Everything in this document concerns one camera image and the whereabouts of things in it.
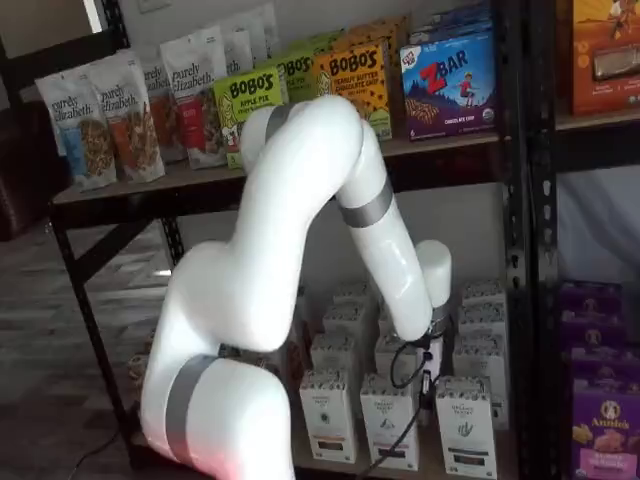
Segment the wooden floor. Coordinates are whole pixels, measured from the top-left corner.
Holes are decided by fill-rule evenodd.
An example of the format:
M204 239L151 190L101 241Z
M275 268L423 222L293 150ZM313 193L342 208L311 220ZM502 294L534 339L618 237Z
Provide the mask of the wooden floor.
M76 255L106 229L72 232ZM168 281L152 226L88 285L125 398L126 362L155 324ZM78 458L115 432L102 377L54 237L44 226L0 243L0 480L66 480ZM130 470L120 440L77 480L201 479Z

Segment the purely elizabeth granola bag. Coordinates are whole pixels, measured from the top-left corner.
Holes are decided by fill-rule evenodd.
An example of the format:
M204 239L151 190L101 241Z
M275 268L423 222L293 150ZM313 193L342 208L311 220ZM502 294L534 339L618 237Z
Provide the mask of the purely elizabeth granola bag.
M60 131L67 161L81 190L116 181L107 122L87 77L88 65L54 73L36 85Z
M164 175L142 67L132 50L103 58L89 80L107 118L127 180L150 182Z
M182 146L178 105L173 98L171 83L160 56L160 47L139 47L136 48L136 53L147 84L151 116L160 144L160 156L165 165L184 160L187 158L187 151Z
M182 143L191 168L226 165L213 82L227 76L220 27L198 30L160 46L178 103Z

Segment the black cable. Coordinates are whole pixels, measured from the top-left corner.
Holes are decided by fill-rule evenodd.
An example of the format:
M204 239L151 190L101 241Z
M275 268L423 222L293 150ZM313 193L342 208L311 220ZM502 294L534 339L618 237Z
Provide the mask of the black cable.
M78 471L80 466L84 463L84 461L87 458L92 457L93 455L97 455L97 454L103 452L104 450L106 450L108 447L110 447L111 444L116 441L116 439L118 438L119 434L120 434L120 431L117 430L116 433L114 433L113 436L109 438L109 440L107 440L106 442L104 442L99 447L96 447L93 450L90 450L89 452L85 453L82 457L80 457L80 460L78 460L76 465L73 467L73 470L71 470L71 473L69 474L69 477L67 478L67 480L72 480L73 479L73 476L76 474L76 472Z

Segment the robotic arm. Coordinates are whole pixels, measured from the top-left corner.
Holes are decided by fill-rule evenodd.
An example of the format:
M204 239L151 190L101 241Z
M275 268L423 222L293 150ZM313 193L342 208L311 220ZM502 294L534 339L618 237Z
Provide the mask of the robotic arm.
M292 479L284 387L265 370L217 358L220 344L282 345L309 226L334 194L401 338L420 338L448 300L451 257L438 242L414 248L375 134L347 100L259 110L241 143L248 178L235 233L194 247L176 267L141 421L154 449L218 479Z

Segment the annie's snack box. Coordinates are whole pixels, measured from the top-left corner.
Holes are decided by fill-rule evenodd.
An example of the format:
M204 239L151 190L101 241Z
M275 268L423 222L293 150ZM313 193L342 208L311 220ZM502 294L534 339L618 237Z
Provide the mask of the annie's snack box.
M565 310L560 317L560 340L564 347L574 345L617 347L623 346L626 339L626 325L619 316Z
M637 13L634 1L573 0L573 113L637 105Z
M571 478L626 480L638 475L640 385L575 379Z
M569 280L558 291L561 310L622 315L622 286L616 283Z
M589 347L571 348L573 377L610 378L640 381L640 352L629 348Z

